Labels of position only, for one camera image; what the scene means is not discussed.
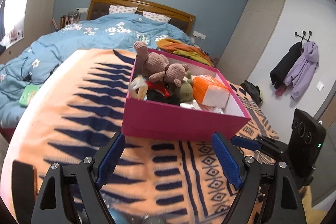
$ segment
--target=silver bolt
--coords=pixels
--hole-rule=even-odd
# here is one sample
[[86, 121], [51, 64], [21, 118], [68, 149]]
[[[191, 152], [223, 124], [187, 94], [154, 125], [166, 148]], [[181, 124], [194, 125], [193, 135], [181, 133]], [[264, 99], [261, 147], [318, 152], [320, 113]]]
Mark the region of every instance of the silver bolt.
[[287, 164], [284, 163], [283, 161], [281, 161], [281, 162], [279, 162], [279, 166], [280, 166], [281, 168], [286, 168], [286, 167], [287, 167]]
[[56, 168], [58, 168], [59, 167], [59, 164], [58, 163], [53, 163], [52, 165], [51, 165], [51, 168], [52, 169], [56, 169]]
[[86, 164], [89, 164], [90, 162], [92, 162], [92, 158], [91, 158], [91, 157], [86, 157], [86, 158], [84, 159], [84, 162], [85, 162]]
[[251, 156], [247, 156], [245, 157], [245, 161], [248, 162], [249, 164], [251, 164], [252, 162], [254, 162], [254, 158]]

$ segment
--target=pillow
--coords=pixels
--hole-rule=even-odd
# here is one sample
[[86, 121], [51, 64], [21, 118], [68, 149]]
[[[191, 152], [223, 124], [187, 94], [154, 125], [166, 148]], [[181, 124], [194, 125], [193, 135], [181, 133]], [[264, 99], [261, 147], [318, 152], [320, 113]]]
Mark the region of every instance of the pillow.
[[128, 13], [135, 14], [138, 7], [124, 7], [122, 5], [110, 5], [109, 14]]
[[155, 14], [147, 11], [143, 11], [143, 16], [157, 22], [168, 23], [170, 21], [170, 17], [166, 17], [164, 15]]

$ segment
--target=jacket hood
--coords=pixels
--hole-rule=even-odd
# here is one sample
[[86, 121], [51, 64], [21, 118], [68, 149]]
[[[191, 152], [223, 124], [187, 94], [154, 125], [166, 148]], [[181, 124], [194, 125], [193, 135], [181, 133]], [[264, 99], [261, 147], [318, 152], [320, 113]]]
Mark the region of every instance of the jacket hood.
[[306, 60], [314, 63], [319, 62], [319, 50], [317, 44], [313, 41], [308, 41], [303, 44], [303, 54]]

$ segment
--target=pink box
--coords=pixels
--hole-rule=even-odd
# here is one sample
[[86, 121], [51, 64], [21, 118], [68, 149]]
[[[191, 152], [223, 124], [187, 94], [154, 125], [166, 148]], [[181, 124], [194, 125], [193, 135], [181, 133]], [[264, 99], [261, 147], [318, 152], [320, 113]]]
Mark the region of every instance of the pink box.
[[[199, 62], [149, 49], [165, 55], [170, 64], [187, 63], [193, 75], [211, 75], [230, 88], [230, 97], [224, 114], [182, 108], [175, 105], [137, 100], [127, 94], [122, 132], [128, 136], [159, 140], [211, 141], [211, 136], [220, 131], [230, 139], [249, 120], [250, 116], [219, 70]], [[131, 79], [141, 74], [137, 60], [133, 66]]]

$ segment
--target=purple hoodie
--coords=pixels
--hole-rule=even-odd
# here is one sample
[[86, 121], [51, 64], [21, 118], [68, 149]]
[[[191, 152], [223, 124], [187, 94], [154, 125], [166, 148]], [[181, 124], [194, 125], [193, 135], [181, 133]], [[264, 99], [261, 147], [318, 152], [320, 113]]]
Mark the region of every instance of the purple hoodie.
[[319, 50], [317, 44], [308, 41], [303, 44], [303, 54], [294, 63], [283, 83], [286, 86], [293, 84], [291, 97], [296, 100], [309, 86], [319, 62]]

